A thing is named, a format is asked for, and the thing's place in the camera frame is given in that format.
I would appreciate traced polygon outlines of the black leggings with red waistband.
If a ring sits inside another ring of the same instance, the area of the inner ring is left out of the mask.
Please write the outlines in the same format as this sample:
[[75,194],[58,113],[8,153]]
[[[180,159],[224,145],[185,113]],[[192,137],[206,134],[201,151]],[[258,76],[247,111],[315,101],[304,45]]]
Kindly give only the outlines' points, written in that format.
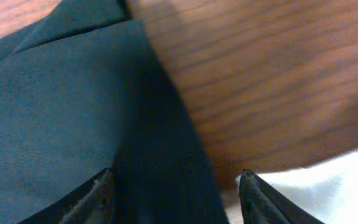
[[226,223],[184,104],[123,1],[0,40],[0,223],[57,223],[111,169],[114,223]]

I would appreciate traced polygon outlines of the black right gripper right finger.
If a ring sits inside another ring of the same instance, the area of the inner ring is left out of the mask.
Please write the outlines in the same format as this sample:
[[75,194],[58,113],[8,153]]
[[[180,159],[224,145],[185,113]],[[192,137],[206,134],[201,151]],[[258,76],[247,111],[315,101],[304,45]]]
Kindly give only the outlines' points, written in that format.
[[238,191],[244,223],[323,224],[250,170],[240,175]]

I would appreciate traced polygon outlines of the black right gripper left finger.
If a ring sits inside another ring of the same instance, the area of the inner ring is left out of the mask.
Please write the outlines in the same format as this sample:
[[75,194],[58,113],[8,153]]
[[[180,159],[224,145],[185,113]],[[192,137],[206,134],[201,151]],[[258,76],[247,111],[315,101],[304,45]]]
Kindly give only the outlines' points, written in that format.
[[106,168],[20,224],[110,224],[114,204],[114,177]]

